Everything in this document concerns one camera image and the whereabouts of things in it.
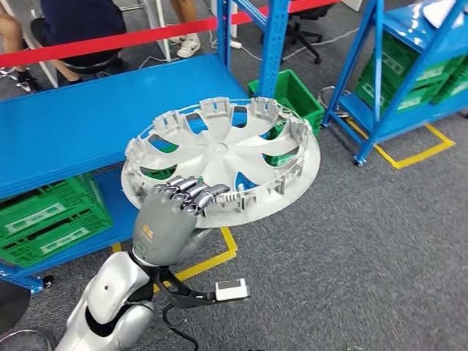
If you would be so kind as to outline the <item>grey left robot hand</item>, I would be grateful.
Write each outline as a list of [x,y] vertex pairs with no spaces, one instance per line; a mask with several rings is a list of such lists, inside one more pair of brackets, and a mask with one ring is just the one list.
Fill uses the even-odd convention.
[[209,186],[194,176],[177,176],[148,192],[132,234],[132,254],[146,266],[177,265],[192,257],[212,230],[196,229],[198,218],[225,184]]

